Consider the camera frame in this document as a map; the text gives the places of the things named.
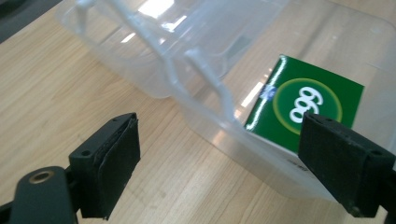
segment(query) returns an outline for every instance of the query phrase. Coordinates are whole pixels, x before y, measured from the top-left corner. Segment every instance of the transparent plastic bin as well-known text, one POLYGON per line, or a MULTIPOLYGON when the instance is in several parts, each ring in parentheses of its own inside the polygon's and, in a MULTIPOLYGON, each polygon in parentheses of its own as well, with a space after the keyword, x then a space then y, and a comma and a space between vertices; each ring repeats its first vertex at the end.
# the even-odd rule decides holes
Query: transparent plastic bin
POLYGON ((175 98, 193 130, 283 195, 332 200, 295 154, 243 128, 279 54, 365 86, 353 129, 396 152, 396 31, 379 18, 326 0, 64 0, 58 17, 148 95, 175 98))

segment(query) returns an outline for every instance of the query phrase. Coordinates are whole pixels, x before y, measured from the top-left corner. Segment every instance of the white number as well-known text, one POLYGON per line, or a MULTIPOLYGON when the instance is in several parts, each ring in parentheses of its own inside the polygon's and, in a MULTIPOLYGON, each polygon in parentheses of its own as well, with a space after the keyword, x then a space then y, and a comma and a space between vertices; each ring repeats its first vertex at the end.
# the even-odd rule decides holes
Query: white number
POLYGON ((318 105, 323 104, 323 97, 313 88, 303 87, 299 93, 300 97, 294 101, 295 108, 290 111, 290 118, 296 123, 303 122, 303 114, 307 110, 313 109, 318 114, 318 105))

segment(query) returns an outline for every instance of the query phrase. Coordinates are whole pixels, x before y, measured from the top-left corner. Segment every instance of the green card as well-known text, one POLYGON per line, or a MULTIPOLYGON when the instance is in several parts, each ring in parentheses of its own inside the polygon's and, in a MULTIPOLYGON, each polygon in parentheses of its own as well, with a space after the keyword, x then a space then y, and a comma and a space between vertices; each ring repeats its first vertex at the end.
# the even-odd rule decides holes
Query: green card
POLYGON ((281 55, 245 128, 297 152, 305 111, 351 128, 362 91, 363 86, 354 81, 281 55))

